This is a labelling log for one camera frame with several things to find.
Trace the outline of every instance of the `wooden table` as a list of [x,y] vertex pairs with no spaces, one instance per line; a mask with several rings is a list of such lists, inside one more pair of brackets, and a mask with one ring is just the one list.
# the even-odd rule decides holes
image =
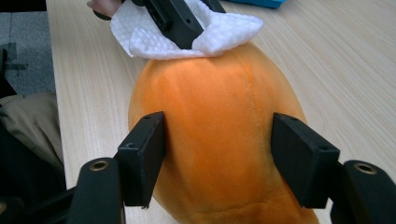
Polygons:
[[[128,133],[134,81],[146,60],[129,58],[87,0],[48,0],[67,185],[79,168],[112,157]],[[253,41],[285,73],[309,125],[342,150],[396,180],[396,2],[289,0],[273,10],[221,2],[263,18]],[[330,223],[328,204],[318,210]],[[128,223],[174,223],[152,202],[128,208]]]

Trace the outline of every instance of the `orange plush toy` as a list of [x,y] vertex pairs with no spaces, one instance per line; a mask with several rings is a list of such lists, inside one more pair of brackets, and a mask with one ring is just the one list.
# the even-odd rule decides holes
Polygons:
[[281,71],[251,43],[212,58],[150,60],[135,83],[132,129],[163,111],[166,155],[154,190],[181,223],[318,223],[276,169],[274,112],[305,120]]

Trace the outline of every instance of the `white cloth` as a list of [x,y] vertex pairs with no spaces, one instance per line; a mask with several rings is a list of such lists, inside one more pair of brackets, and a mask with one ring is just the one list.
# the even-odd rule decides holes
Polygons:
[[217,13],[201,0],[185,0],[204,31],[192,42],[191,49],[180,49],[163,36],[145,7],[125,1],[113,16],[113,35],[129,56],[147,59],[175,59],[219,56],[249,41],[263,26],[263,21],[248,15]]

